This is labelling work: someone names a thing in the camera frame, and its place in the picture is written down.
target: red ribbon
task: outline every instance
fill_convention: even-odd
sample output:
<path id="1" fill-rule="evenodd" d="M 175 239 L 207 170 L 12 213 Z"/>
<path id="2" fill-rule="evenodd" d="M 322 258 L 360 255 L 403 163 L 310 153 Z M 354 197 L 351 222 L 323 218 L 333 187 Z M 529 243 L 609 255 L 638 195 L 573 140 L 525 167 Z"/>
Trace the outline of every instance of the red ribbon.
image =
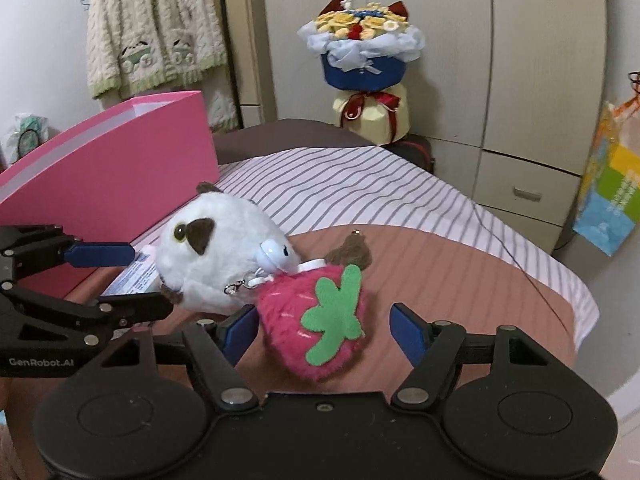
<path id="1" fill-rule="evenodd" d="M 374 98 L 378 104 L 382 105 L 389 118 L 389 143 L 396 140 L 396 131 L 398 129 L 398 120 L 396 118 L 396 112 L 400 106 L 400 98 L 393 94 L 386 92 L 359 92 L 349 97 L 347 104 L 342 109 L 342 115 L 340 117 L 340 127 L 344 127 L 345 121 L 355 121 L 360 118 L 367 97 Z"/>

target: plush eye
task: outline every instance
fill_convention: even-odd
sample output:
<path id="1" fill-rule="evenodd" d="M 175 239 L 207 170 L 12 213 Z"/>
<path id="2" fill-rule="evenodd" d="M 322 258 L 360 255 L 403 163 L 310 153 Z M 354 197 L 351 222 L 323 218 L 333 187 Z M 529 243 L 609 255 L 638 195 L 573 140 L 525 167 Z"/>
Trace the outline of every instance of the plush eye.
<path id="1" fill-rule="evenodd" d="M 179 242 L 185 241 L 187 237 L 187 226 L 185 224 L 178 224 L 174 229 L 174 238 Z"/>

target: striped bedsheet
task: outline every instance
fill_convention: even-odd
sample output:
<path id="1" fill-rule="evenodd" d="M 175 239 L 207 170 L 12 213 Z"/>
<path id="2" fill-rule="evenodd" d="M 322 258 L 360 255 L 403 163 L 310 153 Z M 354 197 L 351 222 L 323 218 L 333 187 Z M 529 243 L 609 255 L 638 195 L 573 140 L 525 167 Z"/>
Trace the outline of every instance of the striped bedsheet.
<path id="1" fill-rule="evenodd" d="M 257 203 L 287 234 L 331 226 L 404 226 L 474 247 L 522 268 L 573 307 L 579 348 L 598 320 L 584 283 L 437 177 L 379 148 L 296 148 L 221 167 L 217 186 Z M 152 243 L 164 221 L 136 245 Z"/>

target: cable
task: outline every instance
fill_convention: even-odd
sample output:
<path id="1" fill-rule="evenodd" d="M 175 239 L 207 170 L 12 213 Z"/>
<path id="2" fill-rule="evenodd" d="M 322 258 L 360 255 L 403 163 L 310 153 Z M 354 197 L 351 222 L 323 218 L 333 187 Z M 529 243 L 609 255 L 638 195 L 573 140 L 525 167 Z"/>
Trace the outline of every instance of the cable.
<path id="1" fill-rule="evenodd" d="M 564 244 L 562 244 L 560 247 L 556 247 L 553 250 L 553 252 L 560 251 L 560 250 L 564 249 L 565 247 L 567 247 L 567 245 L 569 245 L 571 242 L 574 241 L 575 234 L 576 234 L 575 231 L 573 233 L 571 233 L 571 236 L 569 237 L 569 239 Z"/>
<path id="2" fill-rule="evenodd" d="M 545 298 L 545 295 L 542 294 L 542 291 L 537 287 L 537 285 L 534 283 L 532 277 L 529 276 L 529 274 L 527 273 L 526 270 L 524 270 L 522 268 L 522 266 L 519 264 L 519 262 L 516 260 L 516 258 L 513 256 L 513 254 L 511 254 L 511 251 L 507 249 L 507 246 L 504 244 L 504 242 L 502 240 L 500 240 L 500 238 L 497 237 L 497 235 L 491 231 L 487 226 L 485 226 L 482 223 L 482 219 L 480 218 L 480 215 L 478 214 L 478 210 L 476 209 L 476 206 L 478 204 L 476 204 L 475 202 L 472 202 L 472 204 L 474 205 L 474 213 L 476 214 L 476 218 L 478 219 L 479 224 L 484 228 L 485 231 L 487 231 L 492 237 L 494 237 L 496 240 L 498 240 L 498 242 L 500 243 L 500 245 L 502 246 L 502 248 L 506 251 L 506 253 L 511 257 L 511 259 L 513 260 L 513 263 L 516 264 L 516 266 L 521 270 L 521 272 L 524 274 L 524 276 L 526 277 L 527 280 L 529 280 L 529 283 L 531 284 L 531 286 L 533 288 L 536 289 L 536 292 L 540 295 L 540 298 L 542 298 L 542 300 L 546 303 L 546 306 L 549 307 L 549 310 L 554 314 L 554 316 L 556 316 L 558 318 L 558 321 L 560 322 L 560 324 L 562 325 L 562 328 L 564 328 L 564 331 L 566 332 L 566 334 L 570 337 L 573 338 L 573 335 L 571 333 L 571 331 L 567 328 L 567 326 L 564 324 L 564 321 L 562 321 L 561 317 L 558 315 L 558 313 L 556 312 L 556 310 L 551 306 L 551 303 L 548 302 L 548 300 Z"/>

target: pink box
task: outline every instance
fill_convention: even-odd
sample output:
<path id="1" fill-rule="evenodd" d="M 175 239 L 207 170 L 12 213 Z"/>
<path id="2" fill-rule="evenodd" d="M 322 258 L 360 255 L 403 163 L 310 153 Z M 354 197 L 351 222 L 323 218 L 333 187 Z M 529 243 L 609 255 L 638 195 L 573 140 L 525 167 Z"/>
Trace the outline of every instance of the pink box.
<path id="1" fill-rule="evenodd" d="M 132 242 L 219 177 L 200 92 L 136 97 L 87 119 L 0 174 L 0 224 L 56 224 L 87 242 Z M 21 285 L 62 297 L 93 269 Z"/>

